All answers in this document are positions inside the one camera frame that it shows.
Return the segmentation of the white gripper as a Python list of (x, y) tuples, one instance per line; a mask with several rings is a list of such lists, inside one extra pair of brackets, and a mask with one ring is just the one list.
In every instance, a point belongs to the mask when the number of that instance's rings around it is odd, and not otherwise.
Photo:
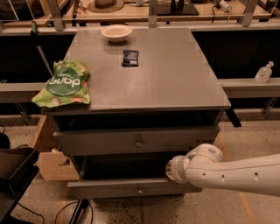
[(166, 176), (177, 183), (186, 184), (186, 168), (190, 164), (190, 159), (186, 156), (176, 156), (170, 160), (165, 167)]

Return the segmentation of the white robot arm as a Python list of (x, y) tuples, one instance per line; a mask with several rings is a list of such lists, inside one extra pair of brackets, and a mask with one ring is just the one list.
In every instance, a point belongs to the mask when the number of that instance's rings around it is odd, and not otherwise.
[(167, 177), (180, 184), (280, 196), (280, 155), (223, 162), (216, 146), (203, 143), (165, 167)]

